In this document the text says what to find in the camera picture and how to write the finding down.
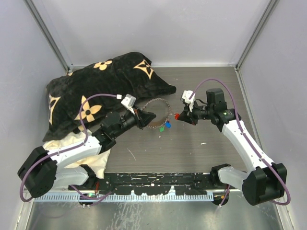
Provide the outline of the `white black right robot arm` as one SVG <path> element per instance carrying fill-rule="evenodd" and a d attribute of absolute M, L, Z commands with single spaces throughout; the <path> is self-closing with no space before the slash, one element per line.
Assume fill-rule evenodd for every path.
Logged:
<path fill-rule="evenodd" d="M 286 189 L 287 169 L 268 157 L 247 131 L 235 109 L 227 108 L 224 92 L 220 88 L 206 92 L 207 102 L 198 105 L 193 91 L 184 91 L 181 100 L 183 112 L 176 120 L 196 125 L 199 120 L 209 120 L 232 143 L 246 166 L 246 172 L 230 164 L 214 166 L 210 182 L 214 188 L 232 186 L 243 193 L 246 201 L 258 205 L 283 197 Z"/>

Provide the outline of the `red key tag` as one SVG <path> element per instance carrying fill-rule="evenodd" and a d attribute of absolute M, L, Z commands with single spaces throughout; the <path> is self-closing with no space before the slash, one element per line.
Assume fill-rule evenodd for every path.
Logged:
<path fill-rule="evenodd" d="M 179 120 L 180 114 L 175 113 L 175 116 L 174 116 L 174 117 L 175 117 L 176 120 Z"/>

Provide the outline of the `blue key tag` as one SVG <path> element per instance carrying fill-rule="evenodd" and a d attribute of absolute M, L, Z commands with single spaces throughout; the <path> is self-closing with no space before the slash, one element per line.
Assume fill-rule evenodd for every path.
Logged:
<path fill-rule="evenodd" d="M 167 128 L 170 128 L 170 127 L 171 127 L 170 122 L 167 121 L 167 122 L 165 123 L 165 126 L 166 126 Z"/>

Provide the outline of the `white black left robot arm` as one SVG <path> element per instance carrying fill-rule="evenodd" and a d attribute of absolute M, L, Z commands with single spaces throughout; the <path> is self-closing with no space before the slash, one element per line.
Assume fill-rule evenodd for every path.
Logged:
<path fill-rule="evenodd" d="M 89 166 L 82 164 L 76 168 L 67 166 L 87 157 L 96 156 L 110 150 L 116 138 L 133 127 L 143 129 L 156 114 L 134 107 L 133 112 L 124 115 L 109 113 L 100 128 L 88 138 L 58 149 L 46 150 L 42 146 L 32 150 L 17 172 L 32 198 L 38 198 L 54 188 L 80 185 L 85 190 L 94 188 L 96 174 Z"/>

